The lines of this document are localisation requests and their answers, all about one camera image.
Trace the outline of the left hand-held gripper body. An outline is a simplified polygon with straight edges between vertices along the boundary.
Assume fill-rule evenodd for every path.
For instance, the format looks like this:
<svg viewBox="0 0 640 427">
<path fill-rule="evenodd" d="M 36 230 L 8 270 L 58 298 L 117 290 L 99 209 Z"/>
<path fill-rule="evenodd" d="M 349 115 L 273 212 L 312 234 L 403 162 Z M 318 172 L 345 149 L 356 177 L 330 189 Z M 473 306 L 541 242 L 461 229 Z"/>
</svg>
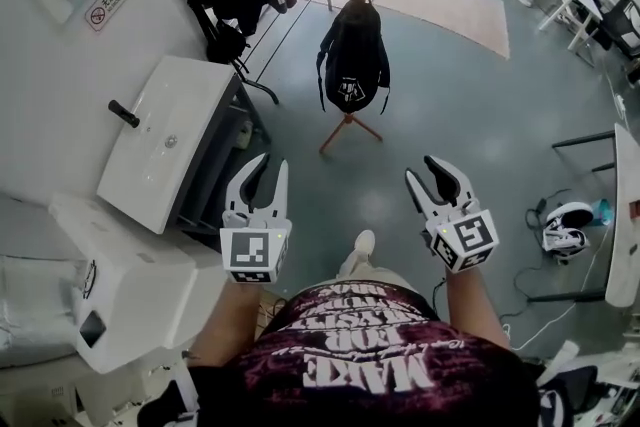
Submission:
<svg viewBox="0 0 640 427">
<path fill-rule="evenodd" d="M 223 268 L 231 282 L 273 284 L 288 250 L 292 223 L 286 218 L 264 217 L 227 210 L 219 231 Z"/>
</svg>

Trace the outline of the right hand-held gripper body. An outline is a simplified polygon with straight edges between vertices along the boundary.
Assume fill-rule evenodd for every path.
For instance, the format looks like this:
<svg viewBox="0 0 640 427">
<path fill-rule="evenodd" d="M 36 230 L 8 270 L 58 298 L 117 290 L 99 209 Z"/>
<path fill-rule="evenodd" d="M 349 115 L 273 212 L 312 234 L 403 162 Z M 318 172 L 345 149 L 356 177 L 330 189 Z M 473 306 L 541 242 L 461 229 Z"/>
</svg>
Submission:
<svg viewBox="0 0 640 427">
<path fill-rule="evenodd" d="M 458 206 L 427 199 L 424 217 L 426 244 L 451 273 L 483 264 L 499 244 L 491 213 L 478 199 Z"/>
</svg>

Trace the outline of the black backpack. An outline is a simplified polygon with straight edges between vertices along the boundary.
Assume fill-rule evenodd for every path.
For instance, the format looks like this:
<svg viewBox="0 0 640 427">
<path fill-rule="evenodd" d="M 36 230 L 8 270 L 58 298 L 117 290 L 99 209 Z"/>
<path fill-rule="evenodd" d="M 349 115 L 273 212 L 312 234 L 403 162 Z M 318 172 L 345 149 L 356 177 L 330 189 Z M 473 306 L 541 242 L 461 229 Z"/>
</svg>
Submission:
<svg viewBox="0 0 640 427">
<path fill-rule="evenodd" d="M 320 44 L 316 71 L 320 102 L 348 115 L 390 89 L 381 18 L 371 3 L 349 0 L 343 6 Z"/>
</svg>

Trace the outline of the person's right forearm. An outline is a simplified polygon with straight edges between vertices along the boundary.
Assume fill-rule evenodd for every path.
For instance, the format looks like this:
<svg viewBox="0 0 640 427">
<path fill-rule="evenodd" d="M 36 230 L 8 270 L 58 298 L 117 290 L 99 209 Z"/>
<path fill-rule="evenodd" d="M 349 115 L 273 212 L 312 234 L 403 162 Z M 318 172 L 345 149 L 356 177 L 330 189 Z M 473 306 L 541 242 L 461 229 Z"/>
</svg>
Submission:
<svg viewBox="0 0 640 427">
<path fill-rule="evenodd" d="M 450 324 L 460 331 L 510 349 L 478 268 L 460 273 L 446 270 L 447 303 Z"/>
</svg>

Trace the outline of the dark sink cabinet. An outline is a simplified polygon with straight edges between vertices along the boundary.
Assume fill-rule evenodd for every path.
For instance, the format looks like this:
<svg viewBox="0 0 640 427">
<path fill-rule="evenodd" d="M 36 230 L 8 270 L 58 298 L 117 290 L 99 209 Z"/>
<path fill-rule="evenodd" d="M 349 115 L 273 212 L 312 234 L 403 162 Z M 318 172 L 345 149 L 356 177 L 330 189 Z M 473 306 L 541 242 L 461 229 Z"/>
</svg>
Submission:
<svg viewBox="0 0 640 427">
<path fill-rule="evenodd" d="M 213 234 L 222 225 L 227 184 L 270 136 L 244 84 L 233 77 L 197 145 L 169 214 L 167 226 Z"/>
</svg>

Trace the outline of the beige trousers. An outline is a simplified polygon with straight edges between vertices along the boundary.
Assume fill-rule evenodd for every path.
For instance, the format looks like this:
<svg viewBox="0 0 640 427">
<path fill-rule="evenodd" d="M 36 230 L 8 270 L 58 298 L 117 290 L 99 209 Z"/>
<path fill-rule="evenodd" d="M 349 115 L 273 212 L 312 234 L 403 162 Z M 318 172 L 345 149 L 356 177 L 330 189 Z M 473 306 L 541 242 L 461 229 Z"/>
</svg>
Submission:
<svg viewBox="0 0 640 427">
<path fill-rule="evenodd" d="M 350 254 L 341 265 L 335 280 L 375 281 L 415 291 L 415 288 L 398 273 L 383 267 L 373 266 L 370 263 L 368 256 L 363 253 Z"/>
</svg>

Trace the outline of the white sink basin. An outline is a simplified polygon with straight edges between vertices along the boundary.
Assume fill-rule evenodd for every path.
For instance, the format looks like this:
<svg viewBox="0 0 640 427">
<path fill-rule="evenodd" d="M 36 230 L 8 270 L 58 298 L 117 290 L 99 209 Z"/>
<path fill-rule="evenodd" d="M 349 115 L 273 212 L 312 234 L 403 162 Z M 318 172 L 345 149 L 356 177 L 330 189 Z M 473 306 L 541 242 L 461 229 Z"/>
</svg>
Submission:
<svg viewBox="0 0 640 427">
<path fill-rule="evenodd" d="M 151 232 L 163 233 L 234 75 L 229 65 L 163 57 L 132 108 L 139 124 L 121 129 L 97 195 Z"/>
</svg>

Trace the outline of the white headset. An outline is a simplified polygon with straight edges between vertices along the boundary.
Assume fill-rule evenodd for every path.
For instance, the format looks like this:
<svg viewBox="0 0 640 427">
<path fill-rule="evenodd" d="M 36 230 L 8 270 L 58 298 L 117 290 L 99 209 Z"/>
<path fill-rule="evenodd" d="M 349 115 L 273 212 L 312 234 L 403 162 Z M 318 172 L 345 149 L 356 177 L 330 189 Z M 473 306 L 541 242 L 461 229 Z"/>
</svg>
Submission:
<svg viewBox="0 0 640 427">
<path fill-rule="evenodd" d="M 590 247 L 583 228 L 593 219 L 593 210 L 586 203 L 560 205 L 546 218 L 541 239 L 543 251 L 559 264 L 568 264 Z"/>
</svg>

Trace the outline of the teal water bottle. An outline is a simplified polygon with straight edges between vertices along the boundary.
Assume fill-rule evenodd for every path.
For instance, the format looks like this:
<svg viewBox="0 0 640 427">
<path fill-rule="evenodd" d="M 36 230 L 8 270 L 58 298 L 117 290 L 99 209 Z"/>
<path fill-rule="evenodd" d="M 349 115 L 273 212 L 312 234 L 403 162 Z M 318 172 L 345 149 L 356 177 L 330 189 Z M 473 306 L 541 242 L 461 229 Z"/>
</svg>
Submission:
<svg viewBox="0 0 640 427">
<path fill-rule="evenodd" d="M 603 198 L 591 204 L 593 219 L 591 226 L 609 226 L 614 220 L 614 211 L 610 202 Z"/>
</svg>

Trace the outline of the small black bag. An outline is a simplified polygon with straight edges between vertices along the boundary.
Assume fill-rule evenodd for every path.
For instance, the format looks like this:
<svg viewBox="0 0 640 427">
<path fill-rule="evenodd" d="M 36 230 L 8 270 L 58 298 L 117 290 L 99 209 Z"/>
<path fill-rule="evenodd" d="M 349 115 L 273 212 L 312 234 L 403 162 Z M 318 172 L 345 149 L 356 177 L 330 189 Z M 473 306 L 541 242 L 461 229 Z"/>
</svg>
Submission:
<svg viewBox="0 0 640 427">
<path fill-rule="evenodd" d="M 223 20 L 218 20 L 208 39 L 206 55 L 209 61 L 232 64 L 239 61 L 249 47 L 244 35 Z"/>
</svg>

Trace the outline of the black printed t-shirt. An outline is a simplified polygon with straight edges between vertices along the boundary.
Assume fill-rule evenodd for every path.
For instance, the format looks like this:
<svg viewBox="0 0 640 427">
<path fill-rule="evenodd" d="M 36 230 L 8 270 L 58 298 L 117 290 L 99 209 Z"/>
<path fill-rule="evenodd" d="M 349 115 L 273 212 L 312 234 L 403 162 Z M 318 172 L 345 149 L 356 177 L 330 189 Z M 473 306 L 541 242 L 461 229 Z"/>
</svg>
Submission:
<svg viewBox="0 0 640 427">
<path fill-rule="evenodd" d="M 523 362 L 438 319 L 412 290 L 374 281 L 309 288 L 247 349 L 171 384 L 139 427 L 537 427 Z"/>
</svg>

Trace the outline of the black office chair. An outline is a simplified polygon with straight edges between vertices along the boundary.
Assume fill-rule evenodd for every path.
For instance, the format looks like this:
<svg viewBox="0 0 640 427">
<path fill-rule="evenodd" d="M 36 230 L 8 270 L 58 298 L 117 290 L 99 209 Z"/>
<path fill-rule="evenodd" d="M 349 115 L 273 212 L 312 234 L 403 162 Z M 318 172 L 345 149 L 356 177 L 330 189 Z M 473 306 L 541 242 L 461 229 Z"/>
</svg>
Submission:
<svg viewBox="0 0 640 427">
<path fill-rule="evenodd" d="M 640 57 L 640 6 L 634 0 L 619 0 L 615 6 L 602 16 L 600 29 L 630 60 Z"/>
</svg>

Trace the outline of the clear plastic bag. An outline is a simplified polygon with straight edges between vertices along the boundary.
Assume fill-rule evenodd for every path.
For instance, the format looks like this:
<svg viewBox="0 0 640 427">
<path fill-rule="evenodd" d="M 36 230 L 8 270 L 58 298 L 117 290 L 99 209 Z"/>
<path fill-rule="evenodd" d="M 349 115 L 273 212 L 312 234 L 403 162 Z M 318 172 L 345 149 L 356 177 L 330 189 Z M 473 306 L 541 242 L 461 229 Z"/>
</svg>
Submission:
<svg viewBox="0 0 640 427">
<path fill-rule="evenodd" d="M 76 352 L 84 260 L 0 256 L 0 369 Z"/>
</svg>

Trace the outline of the white desk with black frame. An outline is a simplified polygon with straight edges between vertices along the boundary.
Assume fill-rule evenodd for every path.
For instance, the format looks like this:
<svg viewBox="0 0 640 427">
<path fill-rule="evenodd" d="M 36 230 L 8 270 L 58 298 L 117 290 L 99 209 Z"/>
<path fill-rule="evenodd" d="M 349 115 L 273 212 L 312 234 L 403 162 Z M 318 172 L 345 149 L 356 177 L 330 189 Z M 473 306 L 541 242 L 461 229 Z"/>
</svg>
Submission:
<svg viewBox="0 0 640 427">
<path fill-rule="evenodd" d="M 600 289 L 532 297 L 531 303 L 605 301 L 628 308 L 640 289 L 640 143 L 620 124 L 612 130 L 556 142 L 554 149 L 611 139 L 614 161 L 603 170 L 616 171 L 612 252 L 606 285 Z"/>
</svg>

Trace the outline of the red and white wall sign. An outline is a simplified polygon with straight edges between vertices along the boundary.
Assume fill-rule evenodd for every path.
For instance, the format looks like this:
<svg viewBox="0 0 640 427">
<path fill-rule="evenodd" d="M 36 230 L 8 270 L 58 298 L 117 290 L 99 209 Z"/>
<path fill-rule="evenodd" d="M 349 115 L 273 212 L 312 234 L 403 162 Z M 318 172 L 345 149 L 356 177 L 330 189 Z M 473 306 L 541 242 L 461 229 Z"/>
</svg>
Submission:
<svg viewBox="0 0 640 427">
<path fill-rule="evenodd" d="M 85 21 L 94 32 L 100 32 L 127 0 L 96 0 L 86 11 Z"/>
</svg>

